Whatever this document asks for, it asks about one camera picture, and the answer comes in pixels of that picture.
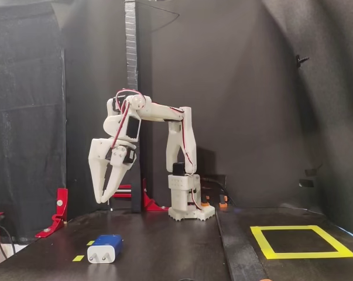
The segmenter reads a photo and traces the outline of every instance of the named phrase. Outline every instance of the dark wooden table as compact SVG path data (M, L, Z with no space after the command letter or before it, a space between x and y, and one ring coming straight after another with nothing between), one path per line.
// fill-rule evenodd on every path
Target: dark wooden table
M325 215L291 208L229 208L217 215L233 281L353 281L353 258L266 259L251 231L255 226L317 225L353 251L353 236ZM278 253L336 251L314 231L263 234Z
M87 260L87 243L120 234L124 249L108 265ZM82 261L73 262L77 255ZM167 213L96 212L72 220L0 264L0 280L230 280L215 217L175 222Z

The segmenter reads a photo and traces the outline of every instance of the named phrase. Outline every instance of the yellow square outline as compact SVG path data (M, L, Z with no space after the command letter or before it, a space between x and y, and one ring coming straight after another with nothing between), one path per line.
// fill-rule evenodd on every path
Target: yellow square outline
M263 230L293 230L293 229L311 229L314 230L319 236L331 244L337 251L336 252L310 252L310 253L276 253L271 248L270 244L263 235ZM353 258L351 252L342 243L337 241L330 234L325 232L317 225L288 225L278 227L251 227L252 233L256 238L266 259L322 259L322 258Z

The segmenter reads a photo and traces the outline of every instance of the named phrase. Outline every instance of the black cable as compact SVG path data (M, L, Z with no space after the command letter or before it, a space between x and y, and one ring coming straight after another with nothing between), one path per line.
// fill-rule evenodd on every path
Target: black cable
M170 25L171 23L173 23L174 21L176 21L177 18L180 16L179 13L175 13L175 12L172 12L172 11L169 11L169 10L166 10L166 9L158 8L158 7L155 7L155 6L146 4L146 3L142 2L142 1L126 1L126 3L133 3L133 2L139 3L139 4L144 5L144 6L151 7L151 8L153 8L153 9L157 9L157 10L160 10L160 11L163 11L163 12L167 12L167 13L171 13L171 14L173 14L173 15L176 15L176 17L175 17L173 20L171 20L170 22L167 22L167 23L165 23L164 25L162 25L162 26L160 26L160 27L158 27L158 28L152 30L152 32L155 32L155 31L158 31L158 30L160 30L160 29L162 29L162 28L165 28L167 25Z
M233 205L236 206L235 201L231 198L231 196L229 196L228 191L227 191L227 189L225 188L225 186L223 186L223 184L221 184L218 180L214 180L214 179L211 179L211 178L209 178L209 177L202 177L201 180L202 180L202 181L206 181L207 183L215 183L215 184L219 185L221 191L223 191L223 192L227 195L228 199L231 200L231 202L233 203Z
M11 237L10 233L7 231L6 228L4 228L4 227L1 226L1 225L0 225L0 228L2 228L2 229L6 232L6 234L7 234L7 236L8 236L8 239L10 240L10 243L11 243L11 246L12 246L13 254L16 254L15 245L13 244L13 240L12 240L12 237Z
M1 249L1 252L2 252L3 256L5 257L5 259L7 259L7 256L6 256L6 254L5 254L5 251L3 251L1 242L0 242L0 249Z

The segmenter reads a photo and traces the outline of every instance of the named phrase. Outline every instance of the white robotic arm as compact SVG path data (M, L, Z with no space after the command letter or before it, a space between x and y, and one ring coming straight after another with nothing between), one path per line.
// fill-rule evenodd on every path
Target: white robotic arm
M133 92L134 95L127 96L120 103L118 94L128 91ZM190 107L174 108L165 105L160 105L152 102L150 97L144 96L140 92L137 92L135 90L123 89L121 91L118 91L115 98L111 98L110 100L108 100L107 112L108 116L104 122L104 130L107 134L111 136L111 138L93 139L91 142L88 157L92 175L94 195L97 203L104 203L114 195L126 171L132 167L134 161L136 160L136 146L132 143L138 141L139 130L142 120L169 123L169 137L166 149L167 171L170 173L173 172L173 165L177 162L177 155L181 148L185 158L184 169L186 172L184 175L182 175L182 177L184 178L186 176L190 177L194 175L197 170L197 154L196 141L192 129ZM103 191L105 172L108 163L112 165L112 171L107 183L106 190ZM170 182L170 177L177 176L169 176L169 185L175 187L175 184L172 184ZM170 189L172 190L173 205L174 203L177 205L183 205L181 207L181 211L183 212L181 215L171 215L175 219L182 219L188 217L188 215L185 216L185 212L190 209L190 207L188 207L188 199L192 199L194 203L194 206L192 207L194 207L194 210L203 209L199 206L201 198L198 175L194 175L193 179L194 180L192 181L185 181L186 185L184 187L181 187L186 192L185 200L183 200L183 202L180 202L180 200L178 201L176 199L174 200L174 197L179 198L180 196L179 194L175 194L175 191L173 192L173 189L175 188L172 188L170 186ZM195 188L194 185L195 181L197 182L197 179L198 188ZM197 189L197 199L194 198L193 193L191 193L190 195L187 194L189 190L194 190L194 192L196 193Z

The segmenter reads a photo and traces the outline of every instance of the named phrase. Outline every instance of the red stand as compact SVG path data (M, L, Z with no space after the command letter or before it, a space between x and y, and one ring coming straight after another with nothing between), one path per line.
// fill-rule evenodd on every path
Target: red stand
M131 189L131 185L130 184L122 184L119 186L119 190L120 189ZM111 196L113 198L132 198L132 194L131 193L115 193L113 196Z
M67 202L68 202L68 190L58 189L57 192L57 213L52 216L53 224L36 234L37 238L46 238L59 228L64 226L64 222L67 221Z
M154 199L150 199L149 196L146 194L146 180L142 180L143 186L143 208L145 211L157 211L157 212L165 212L168 211L168 207L159 207L157 203L155 203Z

